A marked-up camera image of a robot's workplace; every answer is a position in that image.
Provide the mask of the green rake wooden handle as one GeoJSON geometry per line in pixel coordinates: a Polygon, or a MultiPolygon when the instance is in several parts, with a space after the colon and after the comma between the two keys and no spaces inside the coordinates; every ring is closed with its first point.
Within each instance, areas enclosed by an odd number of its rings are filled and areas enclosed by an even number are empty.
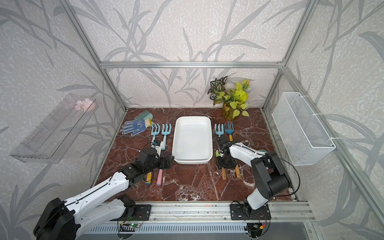
{"type": "Polygon", "coordinates": [[[223,159],[223,156],[220,154],[219,150],[216,150],[216,160],[217,160],[218,169],[220,169],[222,172],[222,179],[226,181],[227,175],[226,175],[226,170],[224,168],[224,159],[223,159]]]}

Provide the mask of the blue rake pink handle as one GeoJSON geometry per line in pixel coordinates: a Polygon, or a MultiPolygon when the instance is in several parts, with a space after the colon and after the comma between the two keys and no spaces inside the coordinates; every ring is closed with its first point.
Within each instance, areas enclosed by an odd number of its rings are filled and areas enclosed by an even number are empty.
{"type": "Polygon", "coordinates": [[[146,184],[147,185],[150,185],[151,184],[151,182],[152,182],[152,172],[149,172],[148,174],[147,174],[147,177],[146,177],[146,184]]]}

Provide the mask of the purple rake pink handle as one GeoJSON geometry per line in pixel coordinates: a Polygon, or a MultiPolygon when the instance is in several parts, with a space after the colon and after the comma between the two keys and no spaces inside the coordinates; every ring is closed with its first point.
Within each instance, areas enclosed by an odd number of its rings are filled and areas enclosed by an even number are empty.
{"type": "MultiPolygon", "coordinates": [[[[161,156],[166,157],[169,156],[171,153],[167,150],[163,151],[161,156]]],[[[161,186],[163,181],[163,170],[159,170],[158,177],[157,177],[157,186],[161,186]]]]}

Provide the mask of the green rake orange handle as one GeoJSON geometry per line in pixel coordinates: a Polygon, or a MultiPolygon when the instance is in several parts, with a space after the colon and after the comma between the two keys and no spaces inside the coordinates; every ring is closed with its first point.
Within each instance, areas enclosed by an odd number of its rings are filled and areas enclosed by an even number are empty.
{"type": "Polygon", "coordinates": [[[235,167],[235,171],[236,171],[236,176],[237,176],[237,178],[241,178],[241,173],[240,173],[239,165],[236,165],[236,167],[235,167]]]}

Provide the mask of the teal rake white handle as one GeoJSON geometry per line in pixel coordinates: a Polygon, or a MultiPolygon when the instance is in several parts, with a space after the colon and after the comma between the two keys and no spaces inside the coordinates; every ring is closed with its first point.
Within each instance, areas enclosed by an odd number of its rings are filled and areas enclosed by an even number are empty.
{"type": "Polygon", "coordinates": [[[155,123],[152,123],[151,127],[152,127],[151,136],[152,136],[152,143],[153,143],[156,139],[156,136],[160,134],[161,127],[159,124],[155,124],[155,123]]]}

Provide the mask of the teal rake light handle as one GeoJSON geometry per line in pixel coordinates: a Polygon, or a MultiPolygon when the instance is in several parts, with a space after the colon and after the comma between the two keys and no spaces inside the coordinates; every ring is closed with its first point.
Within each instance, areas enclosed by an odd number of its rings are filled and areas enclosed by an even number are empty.
{"type": "Polygon", "coordinates": [[[218,137],[221,137],[225,133],[224,127],[225,127],[224,124],[215,124],[214,125],[214,131],[218,137]]]}

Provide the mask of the blue rake yellow handle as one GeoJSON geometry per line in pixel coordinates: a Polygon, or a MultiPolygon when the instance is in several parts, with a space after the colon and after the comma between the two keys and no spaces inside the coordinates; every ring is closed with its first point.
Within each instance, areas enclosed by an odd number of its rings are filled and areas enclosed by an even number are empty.
{"type": "Polygon", "coordinates": [[[230,142],[233,141],[233,133],[234,133],[234,124],[232,122],[228,124],[224,124],[225,132],[229,135],[230,142]]]}

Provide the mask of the light blue hand rake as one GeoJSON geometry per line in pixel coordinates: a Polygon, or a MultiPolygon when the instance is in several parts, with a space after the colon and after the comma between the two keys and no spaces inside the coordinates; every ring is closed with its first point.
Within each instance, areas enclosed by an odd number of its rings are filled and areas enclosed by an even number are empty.
{"type": "Polygon", "coordinates": [[[162,124],[162,135],[163,135],[163,140],[161,144],[162,151],[166,149],[167,136],[171,134],[171,131],[172,131],[171,124],[162,124]]]}

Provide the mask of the white storage box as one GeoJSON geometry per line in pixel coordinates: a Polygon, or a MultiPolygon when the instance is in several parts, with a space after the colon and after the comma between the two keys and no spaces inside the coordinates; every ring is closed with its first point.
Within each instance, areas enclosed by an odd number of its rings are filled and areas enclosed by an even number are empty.
{"type": "Polygon", "coordinates": [[[172,155],[181,165],[207,164],[213,157],[212,122],[205,116],[176,120],[172,155]]]}

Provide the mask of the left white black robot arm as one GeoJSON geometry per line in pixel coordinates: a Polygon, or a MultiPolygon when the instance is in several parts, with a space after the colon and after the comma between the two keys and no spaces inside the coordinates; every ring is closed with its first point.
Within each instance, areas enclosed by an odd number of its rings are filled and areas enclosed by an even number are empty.
{"type": "Polygon", "coordinates": [[[33,234],[38,240],[76,240],[89,230],[122,217],[135,209],[135,202],[121,195],[106,200],[143,180],[155,169],[170,169],[174,156],[162,157],[155,148],[145,148],[131,164],[110,178],[66,200],[55,198],[45,207],[33,234]]]}

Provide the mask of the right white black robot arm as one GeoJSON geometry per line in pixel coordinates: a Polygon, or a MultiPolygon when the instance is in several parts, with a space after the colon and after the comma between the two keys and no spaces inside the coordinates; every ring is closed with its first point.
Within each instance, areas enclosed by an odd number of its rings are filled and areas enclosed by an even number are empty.
{"type": "Polygon", "coordinates": [[[224,157],[240,160],[252,167],[255,190],[244,200],[245,211],[259,211],[267,202],[292,186],[292,181],[276,153],[263,153],[238,141],[218,138],[219,151],[224,157]]]}

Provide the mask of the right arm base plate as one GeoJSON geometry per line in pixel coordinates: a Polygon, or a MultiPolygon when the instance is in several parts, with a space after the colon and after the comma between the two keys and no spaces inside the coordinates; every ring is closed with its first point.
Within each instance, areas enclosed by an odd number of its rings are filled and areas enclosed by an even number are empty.
{"type": "Polygon", "coordinates": [[[233,201],[230,204],[231,220],[258,220],[269,221],[271,213],[268,204],[262,205],[260,208],[254,210],[246,204],[241,204],[238,201],[233,201]]]}

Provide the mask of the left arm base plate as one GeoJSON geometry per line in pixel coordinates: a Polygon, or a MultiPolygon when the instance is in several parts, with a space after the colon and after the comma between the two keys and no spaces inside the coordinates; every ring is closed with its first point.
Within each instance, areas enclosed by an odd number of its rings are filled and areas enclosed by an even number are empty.
{"type": "Polygon", "coordinates": [[[135,205],[133,209],[127,210],[124,214],[113,221],[149,221],[152,205],[135,205]]]}

